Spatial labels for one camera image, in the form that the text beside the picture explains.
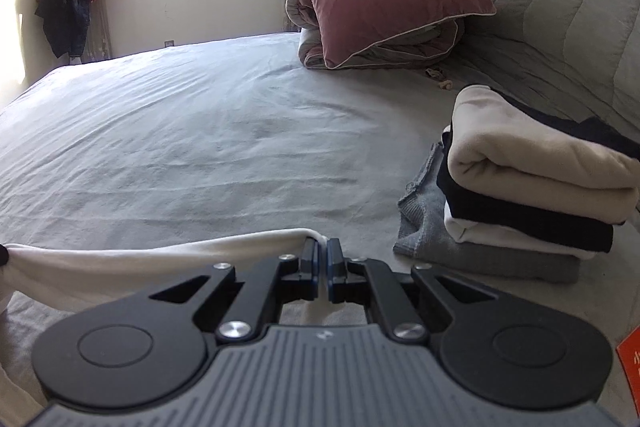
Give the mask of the white long pants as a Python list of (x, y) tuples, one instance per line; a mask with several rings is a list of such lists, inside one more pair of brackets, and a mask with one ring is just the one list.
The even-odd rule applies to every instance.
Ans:
[(64, 251), (11, 244), (1, 254), (1, 309), (18, 291), (50, 308), (78, 312), (190, 269), (219, 262), (246, 267), (298, 253), (307, 239), (320, 246), (328, 240), (311, 229), (283, 229), (152, 249)]

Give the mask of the grey folded sweater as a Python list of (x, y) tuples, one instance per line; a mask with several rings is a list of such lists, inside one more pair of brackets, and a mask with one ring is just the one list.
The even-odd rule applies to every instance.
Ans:
[(398, 202), (400, 225), (393, 247), (396, 255), (493, 277), (577, 282), (580, 260), (573, 256), (455, 242), (445, 229), (445, 195), (436, 185), (443, 159), (442, 144), (437, 142)]

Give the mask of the white folded garment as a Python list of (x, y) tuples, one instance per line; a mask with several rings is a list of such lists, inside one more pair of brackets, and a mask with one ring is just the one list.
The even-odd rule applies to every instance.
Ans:
[(454, 218), (448, 204), (444, 206), (444, 225), (447, 233), (459, 244), (471, 243), (519, 251), (538, 251), (543, 254), (573, 256), (582, 260), (597, 256), (595, 251), (584, 251), (534, 239), (523, 232), (502, 225), (486, 225), (486, 223)]

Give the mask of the beige folded garment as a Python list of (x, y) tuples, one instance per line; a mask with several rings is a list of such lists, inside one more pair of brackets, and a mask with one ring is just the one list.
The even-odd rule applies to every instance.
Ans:
[(609, 225), (639, 202), (639, 161), (543, 124), (484, 86), (464, 88), (451, 116), (448, 169), (468, 190)]

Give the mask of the small brown trinket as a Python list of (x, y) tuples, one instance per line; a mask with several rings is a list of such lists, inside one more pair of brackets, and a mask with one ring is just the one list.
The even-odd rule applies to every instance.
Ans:
[(454, 83), (440, 68), (427, 68), (425, 69), (425, 75), (435, 81), (439, 89), (451, 90), (454, 87)]

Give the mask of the black folded garment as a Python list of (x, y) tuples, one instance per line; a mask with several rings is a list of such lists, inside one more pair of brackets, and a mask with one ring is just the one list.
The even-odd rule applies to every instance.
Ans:
[[(576, 138), (602, 144), (639, 161), (638, 143), (626, 138), (597, 117), (590, 117), (583, 121), (559, 118), (542, 113), (499, 91), (496, 92), (528, 116), (549, 127)], [(600, 254), (611, 250), (615, 227), (622, 225), (631, 217), (617, 225), (609, 225), (596, 219), (525, 206), (474, 193), (452, 179), (448, 169), (450, 145), (449, 125), (442, 132), (444, 159), (437, 173), (437, 185), (444, 193), (446, 204), (449, 205), (454, 218), (486, 223), (486, 225), (502, 225), (523, 232), (534, 239)]]

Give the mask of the red paper card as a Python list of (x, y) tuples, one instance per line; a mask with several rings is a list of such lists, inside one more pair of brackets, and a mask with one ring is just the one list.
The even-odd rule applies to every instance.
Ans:
[(639, 351), (640, 327), (637, 326), (616, 348), (631, 394), (635, 397), (639, 394)]

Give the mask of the grey quilted headboard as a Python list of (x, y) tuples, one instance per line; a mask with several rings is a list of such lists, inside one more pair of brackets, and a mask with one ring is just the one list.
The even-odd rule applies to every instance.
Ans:
[(639, 0), (494, 0), (442, 65), (548, 114), (639, 136)]

